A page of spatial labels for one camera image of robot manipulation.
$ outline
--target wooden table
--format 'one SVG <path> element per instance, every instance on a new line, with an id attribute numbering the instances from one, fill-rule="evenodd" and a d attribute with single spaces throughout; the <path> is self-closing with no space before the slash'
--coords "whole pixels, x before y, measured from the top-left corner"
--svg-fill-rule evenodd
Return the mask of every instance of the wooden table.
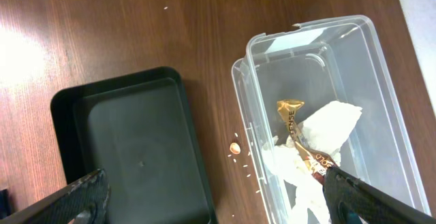
<path id="1" fill-rule="evenodd" d="M 399 0 L 0 0 L 0 184 L 17 210 L 65 185 L 57 91 L 167 65 L 185 80 L 219 221 L 265 223 L 250 157 L 227 157 L 235 132 L 248 150 L 230 68 L 258 33 L 352 14 L 378 31 L 436 214 L 436 120 Z"/>

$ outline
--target brown wrapper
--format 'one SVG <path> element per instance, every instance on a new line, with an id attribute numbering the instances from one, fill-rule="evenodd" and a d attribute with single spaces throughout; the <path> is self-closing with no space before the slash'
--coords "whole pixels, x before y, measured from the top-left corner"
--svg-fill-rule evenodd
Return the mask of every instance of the brown wrapper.
<path id="1" fill-rule="evenodd" d="M 291 139 L 294 141 L 295 147 L 310 173 L 319 183 L 324 185 L 324 176 L 326 175 L 327 169 L 336 165 L 336 163 L 330 155 L 310 149 L 307 146 L 307 141 L 295 122 L 295 115 L 298 109 L 303 107 L 304 104 L 303 101 L 297 99 L 278 101 L 277 111 L 281 119 L 285 121 L 287 130 L 291 134 Z"/>

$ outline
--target small crumb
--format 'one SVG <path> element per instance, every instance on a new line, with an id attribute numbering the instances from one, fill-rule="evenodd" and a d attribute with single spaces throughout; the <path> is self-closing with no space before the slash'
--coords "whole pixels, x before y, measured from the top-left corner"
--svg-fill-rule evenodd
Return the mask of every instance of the small crumb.
<path id="1" fill-rule="evenodd" d="M 230 152 L 234 153 L 234 154 L 240 154 L 240 146 L 236 143 L 233 142 L 230 144 Z"/>

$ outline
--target clear plastic bin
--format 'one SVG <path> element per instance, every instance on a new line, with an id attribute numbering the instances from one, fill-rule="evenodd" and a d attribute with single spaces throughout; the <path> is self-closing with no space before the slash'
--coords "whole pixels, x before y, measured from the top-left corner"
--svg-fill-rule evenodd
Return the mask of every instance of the clear plastic bin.
<path id="1" fill-rule="evenodd" d="M 333 100 L 362 107 L 341 148 L 341 169 L 430 214 L 420 174 L 373 23 L 346 16 L 302 24 L 289 33 L 258 35 L 232 76 L 270 223 L 292 217 L 295 189 L 271 174 L 260 153 L 287 137 L 277 101 L 306 102 L 296 121 Z"/>

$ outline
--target black tray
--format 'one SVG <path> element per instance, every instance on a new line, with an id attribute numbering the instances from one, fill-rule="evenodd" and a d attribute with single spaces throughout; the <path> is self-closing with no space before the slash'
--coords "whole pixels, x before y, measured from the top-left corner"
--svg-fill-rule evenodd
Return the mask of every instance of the black tray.
<path id="1" fill-rule="evenodd" d="M 108 223 L 216 223 L 179 74 L 160 67 L 59 91 L 51 111 L 67 183 L 104 168 Z"/>

